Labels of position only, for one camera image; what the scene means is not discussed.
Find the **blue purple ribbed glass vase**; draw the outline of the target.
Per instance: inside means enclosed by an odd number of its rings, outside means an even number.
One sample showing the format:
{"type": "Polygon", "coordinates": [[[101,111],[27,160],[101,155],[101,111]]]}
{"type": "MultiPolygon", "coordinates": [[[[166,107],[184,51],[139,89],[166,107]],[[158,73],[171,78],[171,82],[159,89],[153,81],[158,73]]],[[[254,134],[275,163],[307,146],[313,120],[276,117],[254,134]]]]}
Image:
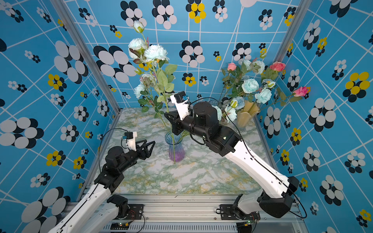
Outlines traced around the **blue purple ribbed glass vase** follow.
{"type": "Polygon", "coordinates": [[[182,145],[183,135],[175,135],[172,132],[167,132],[165,141],[169,146],[169,159],[175,163],[181,162],[186,155],[182,145]]]}

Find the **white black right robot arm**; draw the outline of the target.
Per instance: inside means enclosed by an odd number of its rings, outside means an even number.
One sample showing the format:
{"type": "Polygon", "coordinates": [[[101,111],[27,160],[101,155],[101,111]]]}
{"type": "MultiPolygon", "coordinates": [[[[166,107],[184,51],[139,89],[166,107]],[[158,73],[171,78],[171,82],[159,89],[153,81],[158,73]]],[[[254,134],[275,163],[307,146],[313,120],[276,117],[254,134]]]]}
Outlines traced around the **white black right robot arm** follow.
{"type": "Polygon", "coordinates": [[[201,137],[211,151],[238,165],[262,187],[261,191],[236,198],[231,212],[237,218],[257,211],[281,218],[290,212],[299,185],[297,178],[277,172],[246,145],[240,134],[221,125],[210,103],[199,102],[193,108],[188,102],[177,103],[176,108],[164,114],[175,135],[186,131],[192,137],[201,137]]]}

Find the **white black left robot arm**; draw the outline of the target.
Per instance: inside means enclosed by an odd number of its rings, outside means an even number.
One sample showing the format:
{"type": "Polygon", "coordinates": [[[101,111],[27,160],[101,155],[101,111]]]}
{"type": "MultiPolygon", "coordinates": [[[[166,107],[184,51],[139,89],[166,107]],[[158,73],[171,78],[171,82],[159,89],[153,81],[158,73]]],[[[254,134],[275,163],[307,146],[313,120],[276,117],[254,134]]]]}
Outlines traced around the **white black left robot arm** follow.
{"type": "Polygon", "coordinates": [[[123,147],[109,149],[106,163],[94,184],[78,204],[50,233],[98,233],[115,218],[125,218],[129,212],[128,199],[114,194],[124,179],[124,172],[139,159],[152,155],[155,141],[132,143],[127,152],[123,147]]]}

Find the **yellow ceramic vase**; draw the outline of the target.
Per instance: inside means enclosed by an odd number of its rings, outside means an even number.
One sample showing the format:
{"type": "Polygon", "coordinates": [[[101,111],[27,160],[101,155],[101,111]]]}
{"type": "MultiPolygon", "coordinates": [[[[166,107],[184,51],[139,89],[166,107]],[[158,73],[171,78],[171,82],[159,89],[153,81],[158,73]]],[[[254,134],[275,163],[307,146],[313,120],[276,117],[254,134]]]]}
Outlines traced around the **yellow ceramic vase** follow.
{"type": "Polygon", "coordinates": [[[237,127],[243,129],[249,123],[249,121],[258,113],[260,109],[254,102],[245,101],[245,105],[237,113],[237,127]]]}

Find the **red rose teal flower branch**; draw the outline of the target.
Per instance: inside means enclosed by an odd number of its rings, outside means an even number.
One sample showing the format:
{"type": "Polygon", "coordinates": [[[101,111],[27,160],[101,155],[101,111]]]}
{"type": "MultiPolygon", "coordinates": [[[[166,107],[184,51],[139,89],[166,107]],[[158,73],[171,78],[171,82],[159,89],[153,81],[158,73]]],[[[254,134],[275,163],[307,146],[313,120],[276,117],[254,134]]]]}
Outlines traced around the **red rose teal flower branch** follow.
{"type": "Polygon", "coordinates": [[[217,118],[219,121],[224,119],[227,122],[233,122],[237,119],[236,109],[239,105],[237,99],[234,98],[231,100],[224,109],[218,106],[218,101],[212,101],[211,105],[217,110],[217,118]]]}

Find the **mixed flower bouquet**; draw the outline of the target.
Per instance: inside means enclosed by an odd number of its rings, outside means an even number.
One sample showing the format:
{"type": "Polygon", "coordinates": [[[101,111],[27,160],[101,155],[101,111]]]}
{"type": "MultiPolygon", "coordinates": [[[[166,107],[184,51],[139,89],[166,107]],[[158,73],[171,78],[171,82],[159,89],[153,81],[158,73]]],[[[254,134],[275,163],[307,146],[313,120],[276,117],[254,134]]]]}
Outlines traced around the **mixed flower bouquet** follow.
{"type": "Polygon", "coordinates": [[[257,105],[267,103],[277,88],[275,79],[279,73],[285,71],[285,67],[282,62],[274,62],[266,67],[264,62],[258,59],[243,59],[238,64],[229,63],[227,68],[221,71],[224,90],[231,94],[230,100],[224,101],[222,106],[226,107],[234,98],[239,103],[236,112],[244,107],[245,101],[257,105]]]}

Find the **left circuit board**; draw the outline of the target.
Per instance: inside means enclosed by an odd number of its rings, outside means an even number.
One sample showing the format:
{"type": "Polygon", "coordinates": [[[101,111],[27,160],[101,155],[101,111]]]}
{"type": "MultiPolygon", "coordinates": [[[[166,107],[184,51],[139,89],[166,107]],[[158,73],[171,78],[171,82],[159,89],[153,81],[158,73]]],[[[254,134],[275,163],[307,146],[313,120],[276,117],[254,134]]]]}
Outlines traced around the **left circuit board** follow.
{"type": "Polygon", "coordinates": [[[110,230],[117,230],[117,231],[126,231],[129,229],[129,223],[118,223],[113,222],[110,226],[110,230]]]}

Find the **circuit board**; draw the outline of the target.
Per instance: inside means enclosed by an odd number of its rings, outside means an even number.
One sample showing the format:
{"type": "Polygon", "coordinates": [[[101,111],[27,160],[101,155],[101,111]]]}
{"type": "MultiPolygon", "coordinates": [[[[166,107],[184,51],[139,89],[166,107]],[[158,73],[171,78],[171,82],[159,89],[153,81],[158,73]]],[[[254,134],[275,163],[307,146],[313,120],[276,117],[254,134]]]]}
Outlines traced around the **circuit board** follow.
{"type": "Polygon", "coordinates": [[[126,231],[129,229],[129,223],[118,223],[113,222],[110,226],[110,230],[117,230],[117,231],[126,231]]]}
{"type": "Polygon", "coordinates": [[[247,222],[238,222],[236,223],[238,233],[251,233],[253,227],[247,222]]]}

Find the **right circuit board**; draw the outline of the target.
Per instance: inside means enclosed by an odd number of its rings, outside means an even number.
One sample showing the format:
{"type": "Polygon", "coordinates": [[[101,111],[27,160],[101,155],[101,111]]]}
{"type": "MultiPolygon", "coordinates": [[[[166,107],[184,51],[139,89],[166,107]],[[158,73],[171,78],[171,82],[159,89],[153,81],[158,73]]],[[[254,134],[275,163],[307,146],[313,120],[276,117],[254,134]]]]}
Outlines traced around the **right circuit board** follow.
{"type": "Polygon", "coordinates": [[[253,227],[247,222],[238,222],[236,223],[238,233],[251,233],[253,227]]]}

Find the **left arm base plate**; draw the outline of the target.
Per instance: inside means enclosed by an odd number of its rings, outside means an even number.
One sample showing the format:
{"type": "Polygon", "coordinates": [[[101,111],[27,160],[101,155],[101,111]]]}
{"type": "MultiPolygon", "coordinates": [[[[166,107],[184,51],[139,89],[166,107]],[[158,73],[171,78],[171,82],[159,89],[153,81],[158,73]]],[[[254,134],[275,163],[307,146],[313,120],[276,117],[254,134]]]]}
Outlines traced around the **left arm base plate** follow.
{"type": "Polygon", "coordinates": [[[127,207],[119,208],[119,214],[114,220],[141,220],[143,212],[143,204],[128,204],[127,207]]]}

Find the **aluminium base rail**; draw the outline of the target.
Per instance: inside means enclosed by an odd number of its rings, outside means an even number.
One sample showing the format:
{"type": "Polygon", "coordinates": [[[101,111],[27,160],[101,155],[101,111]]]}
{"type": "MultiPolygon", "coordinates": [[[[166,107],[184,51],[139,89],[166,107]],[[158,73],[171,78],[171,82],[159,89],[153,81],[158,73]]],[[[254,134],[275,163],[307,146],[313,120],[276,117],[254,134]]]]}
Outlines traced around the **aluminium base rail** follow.
{"type": "Polygon", "coordinates": [[[305,233],[297,205],[282,218],[258,211],[260,220],[221,220],[216,209],[233,205],[234,195],[121,195],[128,204],[143,204],[141,220],[112,220],[99,233],[237,233],[236,223],[252,225],[252,233],[305,233]],[[126,231],[110,230],[113,222],[129,223],[126,231]]]}

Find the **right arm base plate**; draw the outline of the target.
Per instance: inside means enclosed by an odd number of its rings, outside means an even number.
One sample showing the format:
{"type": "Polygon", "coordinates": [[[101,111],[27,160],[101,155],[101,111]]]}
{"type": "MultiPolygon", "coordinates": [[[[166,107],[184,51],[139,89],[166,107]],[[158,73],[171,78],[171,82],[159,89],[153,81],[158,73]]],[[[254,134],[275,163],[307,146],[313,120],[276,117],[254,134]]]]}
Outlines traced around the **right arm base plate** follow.
{"type": "Polygon", "coordinates": [[[215,213],[220,215],[221,220],[244,220],[250,223],[260,220],[259,212],[246,214],[231,204],[221,204],[215,213]]]}

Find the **left aluminium corner post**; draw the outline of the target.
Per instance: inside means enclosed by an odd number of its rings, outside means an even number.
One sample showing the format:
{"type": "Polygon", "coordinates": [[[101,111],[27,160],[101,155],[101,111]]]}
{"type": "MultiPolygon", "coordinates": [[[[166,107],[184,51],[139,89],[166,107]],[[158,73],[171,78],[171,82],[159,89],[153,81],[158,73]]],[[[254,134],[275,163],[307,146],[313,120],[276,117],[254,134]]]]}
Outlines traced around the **left aluminium corner post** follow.
{"type": "Polygon", "coordinates": [[[90,54],[90,50],[84,42],[82,34],[79,32],[77,26],[73,22],[71,14],[68,12],[68,7],[65,5],[64,1],[51,1],[51,3],[55,8],[57,14],[61,17],[63,23],[66,24],[66,27],[68,28],[68,32],[71,38],[80,50],[84,60],[87,63],[89,70],[92,72],[92,75],[94,76],[96,82],[98,83],[99,87],[107,97],[107,100],[111,104],[114,112],[116,114],[119,114],[120,107],[117,101],[115,100],[112,92],[108,89],[107,82],[101,74],[101,71],[98,68],[94,58],[90,54]]]}

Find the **aluminium corner post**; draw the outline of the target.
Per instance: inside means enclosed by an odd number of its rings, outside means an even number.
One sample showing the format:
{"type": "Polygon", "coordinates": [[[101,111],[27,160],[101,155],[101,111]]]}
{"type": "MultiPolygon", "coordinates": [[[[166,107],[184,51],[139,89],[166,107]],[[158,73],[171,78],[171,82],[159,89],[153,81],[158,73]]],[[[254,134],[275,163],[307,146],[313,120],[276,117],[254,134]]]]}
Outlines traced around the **aluminium corner post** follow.
{"type": "Polygon", "coordinates": [[[63,23],[66,24],[66,27],[68,28],[68,32],[71,38],[80,50],[84,60],[87,63],[89,70],[92,72],[92,75],[94,76],[96,82],[98,83],[99,87],[107,97],[107,100],[111,104],[114,112],[116,114],[119,114],[120,107],[117,101],[115,100],[112,92],[108,89],[107,82],[101,74],[101,71],[98,68],[94,58],[90,54],[90,50],[84,42],[82,34],[79,32],[77,26],[73,22],[71,14],[68,12],[68,7],[65,5],[64,1],[51,1],[51,3],[55,8],[57,14],[61,17],[63,23]]]}
{"type": "Polygon", "coordinates": [[[296,12],[294,19],[292,20],[291,25],[289,26],[289,29],[287,30],[285,37],[283,38],[283,41],[277,51],[277,54],[274,58],[274,62],[282,62],[286,51],[289,47],[289,45],[292,43],[292,40],[294,39],[296,33],[299,30],[299,27],[312,3],[312,0],[302,0],[300,1],[300,4],[296,7],[296,12]]]}

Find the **right aluminium corner post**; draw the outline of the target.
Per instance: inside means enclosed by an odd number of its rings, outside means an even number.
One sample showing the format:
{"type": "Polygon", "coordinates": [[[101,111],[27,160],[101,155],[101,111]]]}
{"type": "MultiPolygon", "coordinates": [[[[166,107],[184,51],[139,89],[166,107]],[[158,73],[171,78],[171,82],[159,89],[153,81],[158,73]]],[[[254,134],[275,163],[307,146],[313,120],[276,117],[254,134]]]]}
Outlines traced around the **right aluminium corner post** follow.
{"type": "Polygon", "coordinates": [[[291,25],[289,26],[289,29],[287,30],[285,37],[283,38],[283,41],[277,51],[277,54],[274,58],[274,62],[282,62],[286,51],[289,47],[289,45],[292,43],[292,40],[294,39],[296,33],[299,30],[299,27],[312,3],[312,0],[302,0],[300,1],[300,4],[296,7],[296,12],[294,19],[292,20],[291,25]]]}

